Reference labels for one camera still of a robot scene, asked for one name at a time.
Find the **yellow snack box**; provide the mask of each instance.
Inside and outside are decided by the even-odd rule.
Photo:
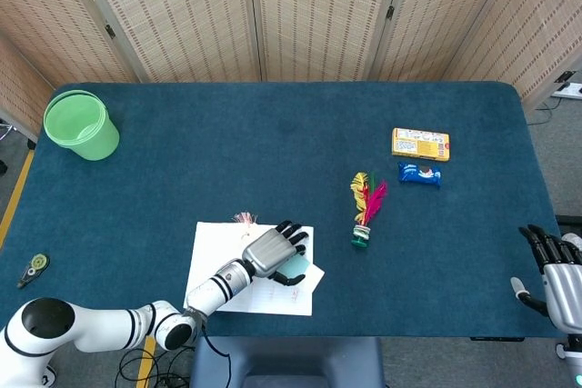
[[[448,161],[450,158],[448,134],[395,127],[392,131],[392,154]]]

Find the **pink feather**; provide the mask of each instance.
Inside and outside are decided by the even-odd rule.
[[[369,221],[372,220],[372,217],[374,217],[374,215],[376,215],[376,213],[380,210],[382,207],[382,201],[384,200],[384,197],[386,197],[386,194],[388,194],[388,184],[383,182],[372,193],[367,202],[366,215],[364,216],[363,222],[364,226],[366,226]]]

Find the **blue candy wrapper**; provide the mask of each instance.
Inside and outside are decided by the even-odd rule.
[[[440,168],[434,165],[398,163],[398,181],[440,186]]]

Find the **gray floor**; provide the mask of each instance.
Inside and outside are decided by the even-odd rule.
[[[557,101],[547,102],[554,106]],[[536,112],[530,121],[544,120]],[[563,100],[548,124],[530,126],[537,156],[546,177],[557,214],[582,215],[582,101]],[[25,141],[14,136],[0,143],[0,159],[9,174],[0,177],[0,213],[14,186],[26,153]],[[466,338],[386,338],[383,340],[386,381],[391,388],[566,388],[567,369],[556,358],[556,341],[527,339],[523,343],[475,343]],[[59,388],[111,387],[122,353],[86,354],[67,346],[57,352],[53,364],[60,373]],[[190,354],[177,362],[186,374]],[[166,370],[167,359],[161,364]],[[138,363],[129,372],[136,374]],[[135,383],[120,382],[119,387]]]

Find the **plastic bucket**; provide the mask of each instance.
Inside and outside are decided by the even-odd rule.
[[[89,161],[107,158],[119,144],[119,132],[96,95],[71,90],[45,109],[45,131],[55,143]]]

